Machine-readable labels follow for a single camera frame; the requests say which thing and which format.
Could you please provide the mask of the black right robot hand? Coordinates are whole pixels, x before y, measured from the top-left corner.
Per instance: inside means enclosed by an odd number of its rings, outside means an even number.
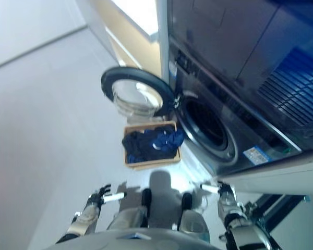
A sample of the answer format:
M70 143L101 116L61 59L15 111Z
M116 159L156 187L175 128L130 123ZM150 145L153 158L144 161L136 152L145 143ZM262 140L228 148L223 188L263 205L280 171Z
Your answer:
M200 184L200 188L203 191L209 192L211 194L219 194L220 196L230 196L235 198L234 192L230 185L223 182L218 182L216 185L211 184Z

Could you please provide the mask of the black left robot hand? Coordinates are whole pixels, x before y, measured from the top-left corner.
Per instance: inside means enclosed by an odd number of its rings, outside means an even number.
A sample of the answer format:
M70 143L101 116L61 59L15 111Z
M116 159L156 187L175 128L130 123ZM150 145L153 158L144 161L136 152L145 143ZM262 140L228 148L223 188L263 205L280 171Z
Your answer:
M127 196L127 192L111 193L111 185L106 184L95 192L93 202L99 206L103 204L119 201Z

